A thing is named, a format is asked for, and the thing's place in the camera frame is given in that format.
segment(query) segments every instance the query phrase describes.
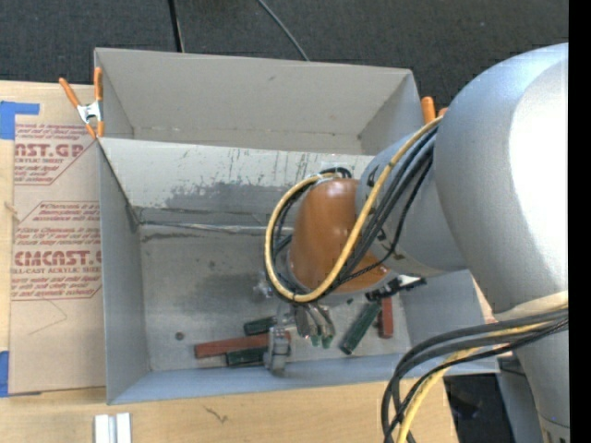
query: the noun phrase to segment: black cable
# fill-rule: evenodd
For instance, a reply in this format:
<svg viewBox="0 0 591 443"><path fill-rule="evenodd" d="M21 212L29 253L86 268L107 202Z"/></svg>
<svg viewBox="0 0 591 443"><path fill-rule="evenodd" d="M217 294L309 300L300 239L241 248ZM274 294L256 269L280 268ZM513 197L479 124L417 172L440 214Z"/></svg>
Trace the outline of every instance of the black cable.
<svg viewBox="0 0 591 443"><path fill-rule="evenodd" d="M545 329L550 329L551 327L554 326L555 323L556 323L556 321L551 322L549 324L541 324L539 326L539 328L536 330L526 330L526 331L522 331L522 332L516 332L516 333L512 334L511 336L504 336L504 337L502 337L503 342L519 341L522 338L526 338L526 337L531 336L533 334L542 332ZM403 366L398 366L396 368L396 371L394 372L394 375L392 376L392 379L390 380L389 386L386 389L385 394L390 394L390 398L392 398L392 401L394 402L394 407L399 408L401 405L400 404L400 381L403 379L404 375L406 375L411 369L413 369L413 368L417 367L418 365L421 365L431 359L435 359L437 357L441 357L441 356L445 356L445 355L448 355L451 353L455 353L455 352L458 352L463 349L484 348L484 347L492 346L492 345L495 345L498 343L499 343L499 336L488 336L488 337L474 338L473 340L465 340L465 341L453 342L453 343L450 343L447 345L443 345L443 346L440 346L439 348L435 348L433 350L430 350L430 351L424 353L423 355L415 356L412 360L404 363ZM384 404L384 400L386 400L386 395L384 395L384 399L382 400L381 414L382 414L382 418L383 418L384 414L386 413L386 418L387 418L388 406L387 406L387 404Z"/></svg>
<svg viewBox="0 0 591 443"><path fill-rule="evenodd" d="M355 269L357 264L359 264L359 262L363 259L365 254L368 252L369 248L371 247L371 244L373 243L375 238L380 233L380 231L383 227L383 224L386 222L388 216L390 215L390 213L394 209L399 198L402 196L402 194L404 193L404 191L408 187L408 184L410 184L410 181L414 178L414 176L416 175L418 170L422 167L423 163L428 162L429 159L432 159L432 151L433 151L432 146L429 147L427 149L427 151L424 152L423 155L418 160L416 159L416 156L425 147L425 145L429 141L432 140L432 138L435 136L436 132L437 132L437 127L434 128L433 130L431 130L429 133L427 133L424 137L422 137L415 144L415 146L414 146L415 149L411 150L409 152L409 154L405 157L403 163L401 164L399 170L396 173L396 176L394 177L394 179L392 179L392 182L390 183L390 185L388 186L388 189L384 193L384 196L382 198L382 202L380 202L380 204L376 208L376 211L372 215L371 220L368 222L366 228L364 229L363 233L361 234L360 244L357 245L357 247L353 251L353 254L351 255L351 257L349 259L347 259L347 261L345 262L343 270L341 271L341 273L339 274L339 277L337 278L337 281L342 281L339 283L339 285L341 283L346 282L346 281L350 281L351 279L354 279L355 277L358 277L359 275L361 275L361 273L365 273L371 269L376 268L381 263L383 263L383 261L385 261L388 258L388 256L393 252L393 249L396 247L396 245L398 243L397 239L393 242L393 246L390 248L390 251L388 252L388 254L381 261L374 263L373 265L371 265L367 269L364 269L364 271L361 273L356 273L354 276L347 277L347 275L350 274L351 271L353 271ZM408 172L408 168L411 163L414 163L414 165L413 165L413 168L411 169L411 171ZM420 186L420 183L422 183L423 180L424 180L424 177L418 181L418 183L419 183L418 186ZM410 209L410 206L412 204L412 201L414 200L415 195L416 195L416 192L414 192L414 194L411 194L412 198L411 198L410 202L406 203L406 206L405 206L406 213L408 212L408 209ZM399 222L399 228L401 230L402 230L403 222L404 222L404 219L402 222Z"/></svg>
<svg viewBox="0 0 591 443"><path fill-rule="evenodd" d="M275 13L271 10L271 8L264 2L264 0L257 0L257 2L259 3L260 6L262 6L262 8L269 14L269 16L273 19L273 21L275 21L275 23L277 23L277 25L279 26L279 28L281 28L283 30L283 32L285 33L285 36L287 36L287 38L289 39L289 41L292 42L292 44L294 45L294 47L297 49L297 51L299 52L299 54L302 56L302 59L304 59L305 61L309 61L309 57L308 55L304 52L304 50L302 49L302 47L299 45L299 43L296 41L296 38L294 38L294 35L290 32L290 30L282 23L282 21L279 19L279 17L277 15L275 15Z"/></svg>
<svg viewBox="0 0 591 443"><path fill-rule="evenodd" d="M414 398L416 392L418 391L420 386L433 374L435 374L443 369L447 369L448 367L451 367L453 365L469 363L469 362L476 361L479 359L483 359L483 358L487 358L487 357L491 357L491 356L496 356L499 354L507 353L509 351L514 351L518 348L526 346L527 344L531 344L535 341L545 338L545 337L549 336L550 334L557 333L557 332L562 331L564 329L568 329L568 323L569 323L569 319L565 318L565 319L555 322L553 325L551 325L549 327L545 327L542 331L532 330L530 332L530 334L532 336L528 336L526 338L522 338L520 340L514 341L511 344L501 346L500 348L496 348L494 350L490 350L487 352L477 353L477 354L473 354L471 356L466 356L465 358L456 359L456 360L453 360L449 363L444 363L443 365L439 365L439 366L434 367L433 369L428 371L424 376L422 376L416 382L416 384L411 388L411 390L406 395L404 401L399 405L399 407L396 408L396 416L387 429L385 429L384 422L382 421L382 426L384 426L384 441L386 441L386 442L391 441L392 432L393 432L394 428L402 422L402 419L404 418L404 412L406 411L406 408L408 407L408 405L410 404L410 402ZM507 337L500 336L499 342L506 342L506 340L503 340L503 338L507 338Z"/></svg>
<svg viewBox="0 0 591 443"><path fill-rule="evenodd" d="M420 359L421 353L423 351L427 350L428 348L432 348L433 346L443 344L446 341L457 341L462 338L476 336L476 335L480 335L483 333L491 333L494 331L503 331L503 330L512 329L512 328L516 328L516 327L536 325L539 323L544 323L547 321L563 318L565 315L568 317L568 312L565 310L546 312L543 314L538 314L533 317L514 318L511 320L507 320L505 322L489 323L489 324L485 324L485 325L476 325L474 327L469 327L466 329L456 329L456 330L448 331L448 332L443 333L441 335L432 337L428 340L422 341L417 346L415 346L412 350L410 350L408 353L406 353L402 357L402 359L399 361L399 363L396 366L396 369L394 371L394 374L392 376L392 379L388 383L386 391L384 392L382 402L381 402L381 421L382 421L382 425L384 425L384 431L386 430L386 425L388 424L390 397L392 397L395 408L398 409L400 407L398 383L402 379L404 374L406 374L406 372L408 370L410 370L410 368L420 365L423 362L427 361L428 359L438 357L436 355L429 354L426 359ZM457 341L456 345L462 346L463 343L464 343L463 341ZM410 363L414 363L414 365L407 369L406 365L410 364Z"/></svg>
<svg viewBox="0 0 591 443"><path fill-rule="evenodd" d="M173 35L175 37L175 48L178 53L183 53L185 48L183 47L183 40L181 38L181 29L178 24L178 16L176 15L175 0L166 0L168 2L168 12L170 13L170 19L173 24Z"/></svg>
<svg viewBox="0 0 591 443"><path fill-rule="evenodd" d="M398 221L398 225L396 228L396 233L394 235L394 238L392 240L392 244L391 244L388 252L386 253L386 255L382 259L380 259L379 261L376 261L375 263L370 264L369 266L359 270L358 272L356 272L354 274L350 274L348 276L345 276L343 279L338 281L338 285L341 285L347 281L351 281L352 279L355 279L355 278L361 276L362 274L365 274L366 272L369 272L372 269L375 269L377 266L382 264L388 257L390 257L390 255L394 252L394 250L398 246L398 242L400 240L400 235L402 233L402 229L404 226L404 220L406 219L406 215L408 214L408 211L412 207L412 204L415 200L418 190L423 185L423 182L425 181L425 178L427 177L427 173L428 173L432 163L433 163L433 159L431 157L430 159L427 160L427 167L425 167L425 169L421 173L420 177L417 179L415 186L413 187L413 190L412 190L408 200L404 204L403 211L401 212L400 219ZM365 254L367 253L367 250L368 250L368 248L363 252L363 256L365 256ZM353 263L351 266L349 266L348 269L354 268L359 263L360 260L361 259L359 259L356 263Z"/></svg>

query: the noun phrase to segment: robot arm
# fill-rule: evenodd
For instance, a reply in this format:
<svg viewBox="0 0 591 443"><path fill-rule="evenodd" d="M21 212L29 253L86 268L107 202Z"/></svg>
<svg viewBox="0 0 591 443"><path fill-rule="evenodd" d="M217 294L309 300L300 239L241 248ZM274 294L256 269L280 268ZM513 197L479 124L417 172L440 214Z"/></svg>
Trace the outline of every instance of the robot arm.
<svg viewBox="0 0 591 443"><path fill-rule="evenodd" d="M357 252L345 251L351 254L340 265L336 260L340 272L323 293L313 292L335 261L314 263L318 255L305 253L318 243L318 232L301 232L320 211L306 207L305 198L292 244L297 292L288 300L338 293L343 268L346 276L373 263L384 274L421 278L469 269L500 320L568 306L567 119L567 44L515 56L481 74L436 124L376 156L356 187L357 215L350 196L335 201L320 190L310 196L332 205L320 223L336 234L320 236L336 243L337 253L356 232L355 218L366 221L361 239L353 240ZM347 220L332 222L339 209L348 211ZM366 292L372 283L347 292ZM516 354L545 437L570 441L568 331Z"/></svg>

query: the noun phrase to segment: cardboard sheet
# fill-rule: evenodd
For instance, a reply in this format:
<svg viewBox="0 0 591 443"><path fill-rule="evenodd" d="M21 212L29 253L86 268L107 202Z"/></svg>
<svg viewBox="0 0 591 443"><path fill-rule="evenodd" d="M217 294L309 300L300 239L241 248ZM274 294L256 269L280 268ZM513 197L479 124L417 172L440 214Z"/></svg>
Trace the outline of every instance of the cardboard sheet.
<svg viewBox="0 0 591 443"><path fill-rule="evenodd" d="M83 103L92 101L92 87L74 89ZM0 191L9 206L2 208L9 221L0 232L5 249L0 298L10 296L8 391L101 386L103 297L93 140L58 84L3 81L0 101L7 114L5 138L10 124L14 127L14 140L3 141ZM0 322L0 339L6 329Z"/></svg>

